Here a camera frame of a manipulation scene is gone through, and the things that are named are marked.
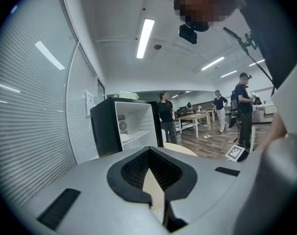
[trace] man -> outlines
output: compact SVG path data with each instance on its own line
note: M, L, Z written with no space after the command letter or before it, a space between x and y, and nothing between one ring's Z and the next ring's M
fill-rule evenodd
M288 0L278 1L174 0L174 9L186 23L204 25L205 30L240 9L265 59L272 83L278 89L297 63L297 25L293 24L297 21L297 6L286 6L285 10L282 4L289 5ZM285 134L283 121L276 114L267 136L256 150L265 150L273 140Z
M253 100L248 96L246 87L248 84L248 75L246 73L240 74L240 81L236 85L235 95L238 105L238 117L241 120L241 130L238 146L246 147L250 150L250 135L251 135L251 117Z

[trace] camera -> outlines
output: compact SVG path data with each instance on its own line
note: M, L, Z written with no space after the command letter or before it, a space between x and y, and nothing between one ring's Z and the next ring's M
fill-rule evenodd
M186 22L179 27L179 36L195 45L198 42L198 35L195 31L204 32L208 29L208 23Z
M179 27L179 37L182 37L193 45L198 42L198 35L185 24Z

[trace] roller shade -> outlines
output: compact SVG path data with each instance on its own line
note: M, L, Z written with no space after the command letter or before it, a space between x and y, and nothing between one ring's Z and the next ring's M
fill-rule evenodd
M0 30L0 190L22 205L76 165L66 83L76 40L59 0L21 0Z
M86 106L86 91L94 95L97 104L97 89L97 76L79 45L70 67L66 96L69 137L78 164L98 155Z

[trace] black fridge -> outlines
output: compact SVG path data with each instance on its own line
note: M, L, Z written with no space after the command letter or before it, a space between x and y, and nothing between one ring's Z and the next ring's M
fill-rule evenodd
M163 146L157 103L111 97L91 109L99 157L140 146Z

